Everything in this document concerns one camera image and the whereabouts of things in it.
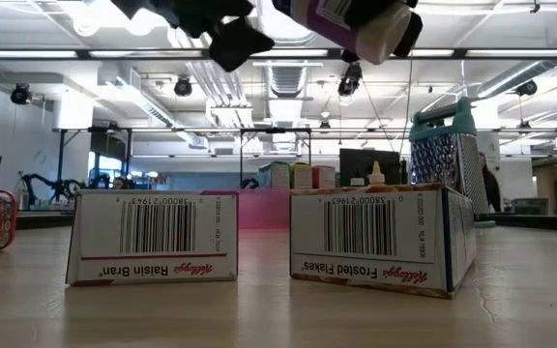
box grater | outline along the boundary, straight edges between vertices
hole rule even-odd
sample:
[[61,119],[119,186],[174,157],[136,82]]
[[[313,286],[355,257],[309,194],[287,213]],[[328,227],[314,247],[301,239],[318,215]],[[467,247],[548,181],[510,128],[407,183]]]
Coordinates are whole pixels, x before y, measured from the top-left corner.
[[[472,200],[474,214],[489,213],[484,178],[479,165],[477,131],[467,98],[456,104],[414,115],[412,184],[443,183]],[[454,117],[453,124],[444,119]]]

